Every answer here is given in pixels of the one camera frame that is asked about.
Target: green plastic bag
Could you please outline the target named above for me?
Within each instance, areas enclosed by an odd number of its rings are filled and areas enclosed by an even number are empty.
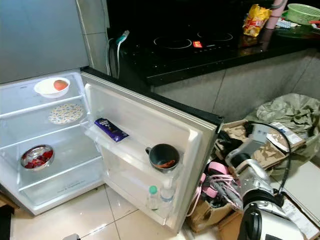
[[[320,149],[320,101],[290,93],[264,103],[245,117],[248,121],[279,122],[305,139],[306,143],[291,154],[291,172],[310,161]],[[288,158],[272,167],[272,176],[285,172]]]

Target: plastic bottle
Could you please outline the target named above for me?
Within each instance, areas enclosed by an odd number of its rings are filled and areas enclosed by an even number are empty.
[[[159,208],[159,194],[156,186],[149,187],[149,195],[146,199],[146,206],[151,210],[157,210]]]
[[[170,184],[164,184],[160,189],[161,211],[168,215],[171,212],[175,189]]]

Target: red food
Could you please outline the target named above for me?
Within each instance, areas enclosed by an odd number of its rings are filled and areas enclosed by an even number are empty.
[[[50,150],[50,151],[45,151],[42,156],[45,157],[46,159],[49,159],[52,157],[52,155],[54,154],[54,151]]]
[[[54,81],[53,86],[58,91],[61,91],[61,90],[65,89],[68,86],[68,83],[66,83],[63,80],[56,80],[56,81]]]
[[[35,167],[40,167],[40,166],[42,166],[43,164],[44,164],[43,162],[40,162],[40,161],[39,161],[39,162],[37,162],[34,166],[35,166]]]
[[[35,166],[31,163],[31,162],[28,162],[27,165],[24,166],[26,169],[33,169]]]
[[[36,159],[39,160],[39,161],[45,161],[45,160],[46,160],[46,157],[40,155],[40,156],[38,156]]]
[[[164,164],[155,165],[155,166],[157,166],[158,168],[161,168],[161,169],[168,169],[168,168],[171,168],[175,164],[175,162],[176,162],[176,160],[171,160],[171,161],[168,161]]]

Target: green basket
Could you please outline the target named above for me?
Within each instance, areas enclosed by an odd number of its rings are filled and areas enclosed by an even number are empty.
[[[299,3],[288,4],[287,18],[291,22],[310,25],[309,21],[320,20],[320,9]]]

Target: chocolate bar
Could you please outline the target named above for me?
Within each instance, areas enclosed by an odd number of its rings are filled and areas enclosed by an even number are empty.
[[[94,122],[99,128],[101,128],[106,134],[109,135],[112,140],[119,142],[122,139],[128,137],[124,131],[115,126],[112,122],[105,118],[99,118]]]

